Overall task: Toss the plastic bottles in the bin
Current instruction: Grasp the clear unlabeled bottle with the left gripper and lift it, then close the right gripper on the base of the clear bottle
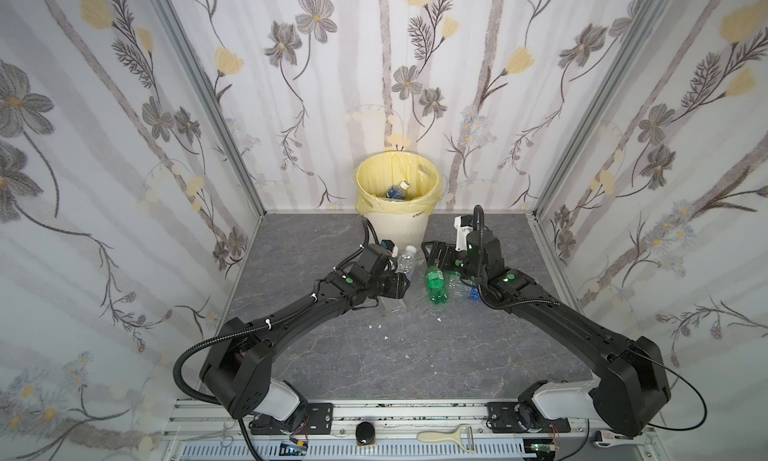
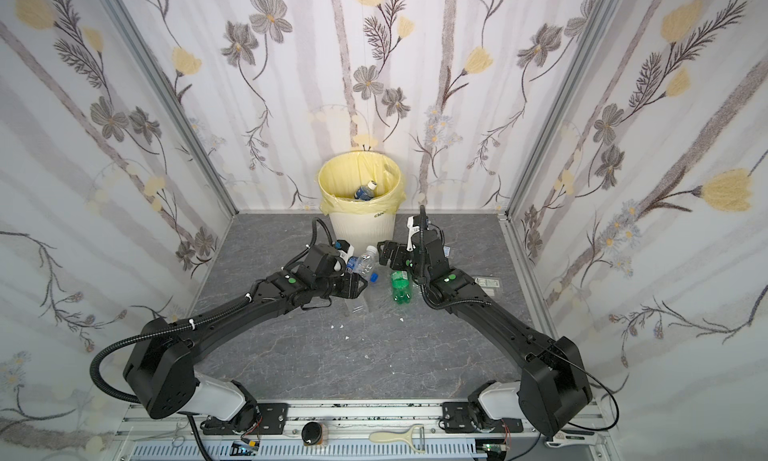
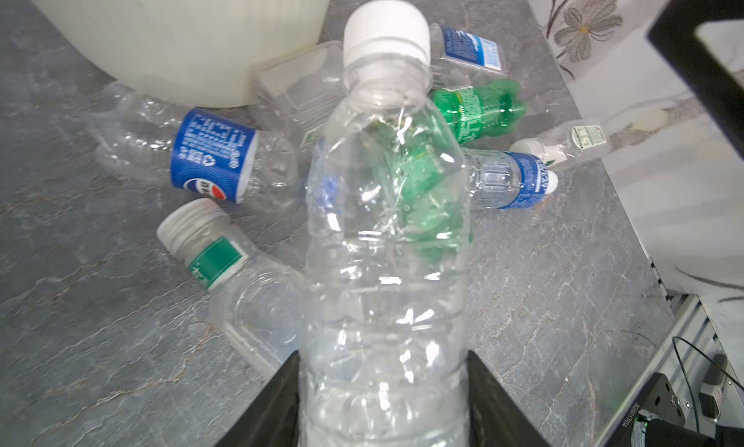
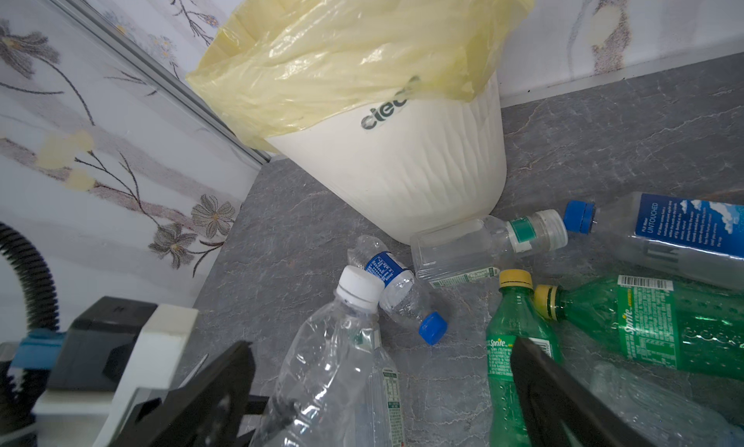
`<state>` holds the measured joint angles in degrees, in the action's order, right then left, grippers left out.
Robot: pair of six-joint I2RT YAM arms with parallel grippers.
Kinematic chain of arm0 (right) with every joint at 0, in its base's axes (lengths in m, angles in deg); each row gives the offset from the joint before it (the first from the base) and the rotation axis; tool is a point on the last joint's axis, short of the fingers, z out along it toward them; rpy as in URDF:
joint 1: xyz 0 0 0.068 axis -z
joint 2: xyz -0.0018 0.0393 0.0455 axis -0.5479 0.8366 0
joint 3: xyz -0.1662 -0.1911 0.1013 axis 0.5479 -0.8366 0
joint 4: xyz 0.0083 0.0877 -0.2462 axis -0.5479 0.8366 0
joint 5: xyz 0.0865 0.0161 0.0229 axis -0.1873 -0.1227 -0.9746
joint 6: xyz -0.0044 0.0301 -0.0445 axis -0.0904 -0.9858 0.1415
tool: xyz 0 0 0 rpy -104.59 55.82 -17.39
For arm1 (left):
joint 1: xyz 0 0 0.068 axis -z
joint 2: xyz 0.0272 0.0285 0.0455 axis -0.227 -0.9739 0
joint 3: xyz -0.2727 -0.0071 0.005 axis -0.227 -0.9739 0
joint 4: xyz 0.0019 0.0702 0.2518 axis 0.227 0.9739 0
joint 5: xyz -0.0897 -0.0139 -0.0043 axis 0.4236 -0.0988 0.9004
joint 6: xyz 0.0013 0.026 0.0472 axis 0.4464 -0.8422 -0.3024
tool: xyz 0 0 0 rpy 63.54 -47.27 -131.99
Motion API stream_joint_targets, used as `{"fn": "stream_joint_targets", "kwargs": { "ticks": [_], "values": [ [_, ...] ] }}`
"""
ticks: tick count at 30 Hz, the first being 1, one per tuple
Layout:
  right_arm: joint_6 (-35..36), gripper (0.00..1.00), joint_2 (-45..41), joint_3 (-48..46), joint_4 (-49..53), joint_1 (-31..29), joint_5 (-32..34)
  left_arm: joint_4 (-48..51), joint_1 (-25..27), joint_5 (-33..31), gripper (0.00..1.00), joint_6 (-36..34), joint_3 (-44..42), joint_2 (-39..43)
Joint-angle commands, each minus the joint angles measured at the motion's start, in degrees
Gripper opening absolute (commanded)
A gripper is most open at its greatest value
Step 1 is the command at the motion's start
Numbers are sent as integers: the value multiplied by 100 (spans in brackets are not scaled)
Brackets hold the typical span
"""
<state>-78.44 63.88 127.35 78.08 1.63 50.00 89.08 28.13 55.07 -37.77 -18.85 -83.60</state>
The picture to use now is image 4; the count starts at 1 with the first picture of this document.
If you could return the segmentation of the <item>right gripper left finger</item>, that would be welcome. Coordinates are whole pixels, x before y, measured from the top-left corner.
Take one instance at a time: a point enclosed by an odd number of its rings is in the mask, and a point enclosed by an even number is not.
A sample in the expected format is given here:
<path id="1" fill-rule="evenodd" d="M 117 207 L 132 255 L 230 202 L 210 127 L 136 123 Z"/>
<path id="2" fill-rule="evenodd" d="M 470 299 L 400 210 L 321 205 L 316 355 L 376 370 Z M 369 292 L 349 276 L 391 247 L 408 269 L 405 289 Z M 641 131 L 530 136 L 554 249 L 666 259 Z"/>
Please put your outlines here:
<path id="1" fill-rule="evenodd" d="M 136 404 L 112 446 L 247 446 L 240 435 L 256 363 L 236 342 L 183 387 Z"/>

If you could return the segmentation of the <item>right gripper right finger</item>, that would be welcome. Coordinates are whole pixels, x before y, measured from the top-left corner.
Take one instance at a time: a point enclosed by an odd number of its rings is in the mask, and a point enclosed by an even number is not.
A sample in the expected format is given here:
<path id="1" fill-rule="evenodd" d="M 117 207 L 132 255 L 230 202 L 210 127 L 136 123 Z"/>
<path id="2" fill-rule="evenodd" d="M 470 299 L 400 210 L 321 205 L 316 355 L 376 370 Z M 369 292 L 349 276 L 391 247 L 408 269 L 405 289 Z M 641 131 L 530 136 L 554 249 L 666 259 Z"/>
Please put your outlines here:
<path id="1" fill-rule="evenodd" d="M 527 433 L 534 446 L 649 446 L 529 338 L 511 352 Z"/>

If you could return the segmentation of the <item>clear bottle blue label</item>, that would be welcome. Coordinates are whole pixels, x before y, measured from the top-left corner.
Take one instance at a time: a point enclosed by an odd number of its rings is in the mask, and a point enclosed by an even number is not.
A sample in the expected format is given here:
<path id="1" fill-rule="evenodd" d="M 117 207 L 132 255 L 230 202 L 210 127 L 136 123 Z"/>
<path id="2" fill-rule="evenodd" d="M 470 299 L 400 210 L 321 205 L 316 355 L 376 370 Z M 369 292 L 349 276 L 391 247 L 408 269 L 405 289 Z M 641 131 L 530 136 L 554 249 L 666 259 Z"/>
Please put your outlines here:
<path id="1" fill-rule="evenodd" d="M 656 446 L 741 446 L 743 428 L 721 414 L 602 363 L 594 367 L 590 391 L 622 421 Z"/>

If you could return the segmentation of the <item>clear bottle white cap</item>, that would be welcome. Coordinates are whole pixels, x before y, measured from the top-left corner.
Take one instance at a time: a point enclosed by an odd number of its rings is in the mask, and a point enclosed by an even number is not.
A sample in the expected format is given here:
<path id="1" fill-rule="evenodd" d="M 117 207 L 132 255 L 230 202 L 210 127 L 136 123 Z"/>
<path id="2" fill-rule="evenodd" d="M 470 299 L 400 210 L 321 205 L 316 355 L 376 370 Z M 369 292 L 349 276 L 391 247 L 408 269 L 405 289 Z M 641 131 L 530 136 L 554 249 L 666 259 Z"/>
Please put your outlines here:
<path id="1" fill-rule="evenodd" d="M 254 446 L 402 446 L 398 373 L 380 336 L 385 284 L 346 267 L 334 299 L 300 327 Z"/>

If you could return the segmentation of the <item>clear bottle green cap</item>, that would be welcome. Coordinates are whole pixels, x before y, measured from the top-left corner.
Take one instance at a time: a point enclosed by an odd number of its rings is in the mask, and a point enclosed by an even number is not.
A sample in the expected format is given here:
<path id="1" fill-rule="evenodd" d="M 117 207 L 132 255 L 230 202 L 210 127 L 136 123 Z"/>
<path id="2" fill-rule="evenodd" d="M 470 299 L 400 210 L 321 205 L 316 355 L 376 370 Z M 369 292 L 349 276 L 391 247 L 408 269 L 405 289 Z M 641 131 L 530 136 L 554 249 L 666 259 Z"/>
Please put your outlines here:
<path id="1" fill-rule="evenodd" d="M 496 278 L 523 257 L 567 244 L 567 229 L 555 210 L 510 221 L 494 216 L 473 218 L 410 239 L 416 276 L 434 288 Z"/>

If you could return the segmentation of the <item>Pepsi label clear bottle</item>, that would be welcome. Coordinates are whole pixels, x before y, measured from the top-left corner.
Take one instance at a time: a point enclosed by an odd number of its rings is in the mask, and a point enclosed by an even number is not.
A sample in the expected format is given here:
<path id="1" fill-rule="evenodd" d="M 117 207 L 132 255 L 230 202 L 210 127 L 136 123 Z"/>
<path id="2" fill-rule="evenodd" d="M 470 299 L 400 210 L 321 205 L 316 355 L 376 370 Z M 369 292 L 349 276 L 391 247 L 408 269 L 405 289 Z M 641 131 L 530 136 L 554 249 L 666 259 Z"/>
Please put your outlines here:
<path id="1" fill-rule="evenodd" d="M 347 250 L 348 262 L 377 276 L 385 290 L 380 299 L 383 312 L 396 324 L 416 331 L 429 345 L 446 334 L 448 323 L 434 309 L 429 288 L 401 263 L 380 239 L 361 235 Z"/>

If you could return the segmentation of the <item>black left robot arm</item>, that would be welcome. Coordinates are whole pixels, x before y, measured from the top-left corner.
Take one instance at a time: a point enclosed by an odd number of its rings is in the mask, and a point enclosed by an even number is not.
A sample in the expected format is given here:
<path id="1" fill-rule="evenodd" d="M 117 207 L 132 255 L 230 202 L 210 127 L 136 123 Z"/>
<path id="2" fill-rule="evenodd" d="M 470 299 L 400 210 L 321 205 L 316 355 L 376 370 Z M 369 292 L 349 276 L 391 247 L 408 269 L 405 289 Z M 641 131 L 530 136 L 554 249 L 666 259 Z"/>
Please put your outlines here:
<path id="1" fill-rule="evenodd" d="M 21 233 L 1 225 L 1 255 L 19 279 L 24 297 L 26 324 L 30 331 L 59 330 L 59 311 L 55 284 L 41 253 Z M 50 371 L 26 369 L 21 386 L 14 386 L 10 364 L 1 364 L 1 433 L 9 435 L 34 421 L 31 410 L 46 390 Z"/>

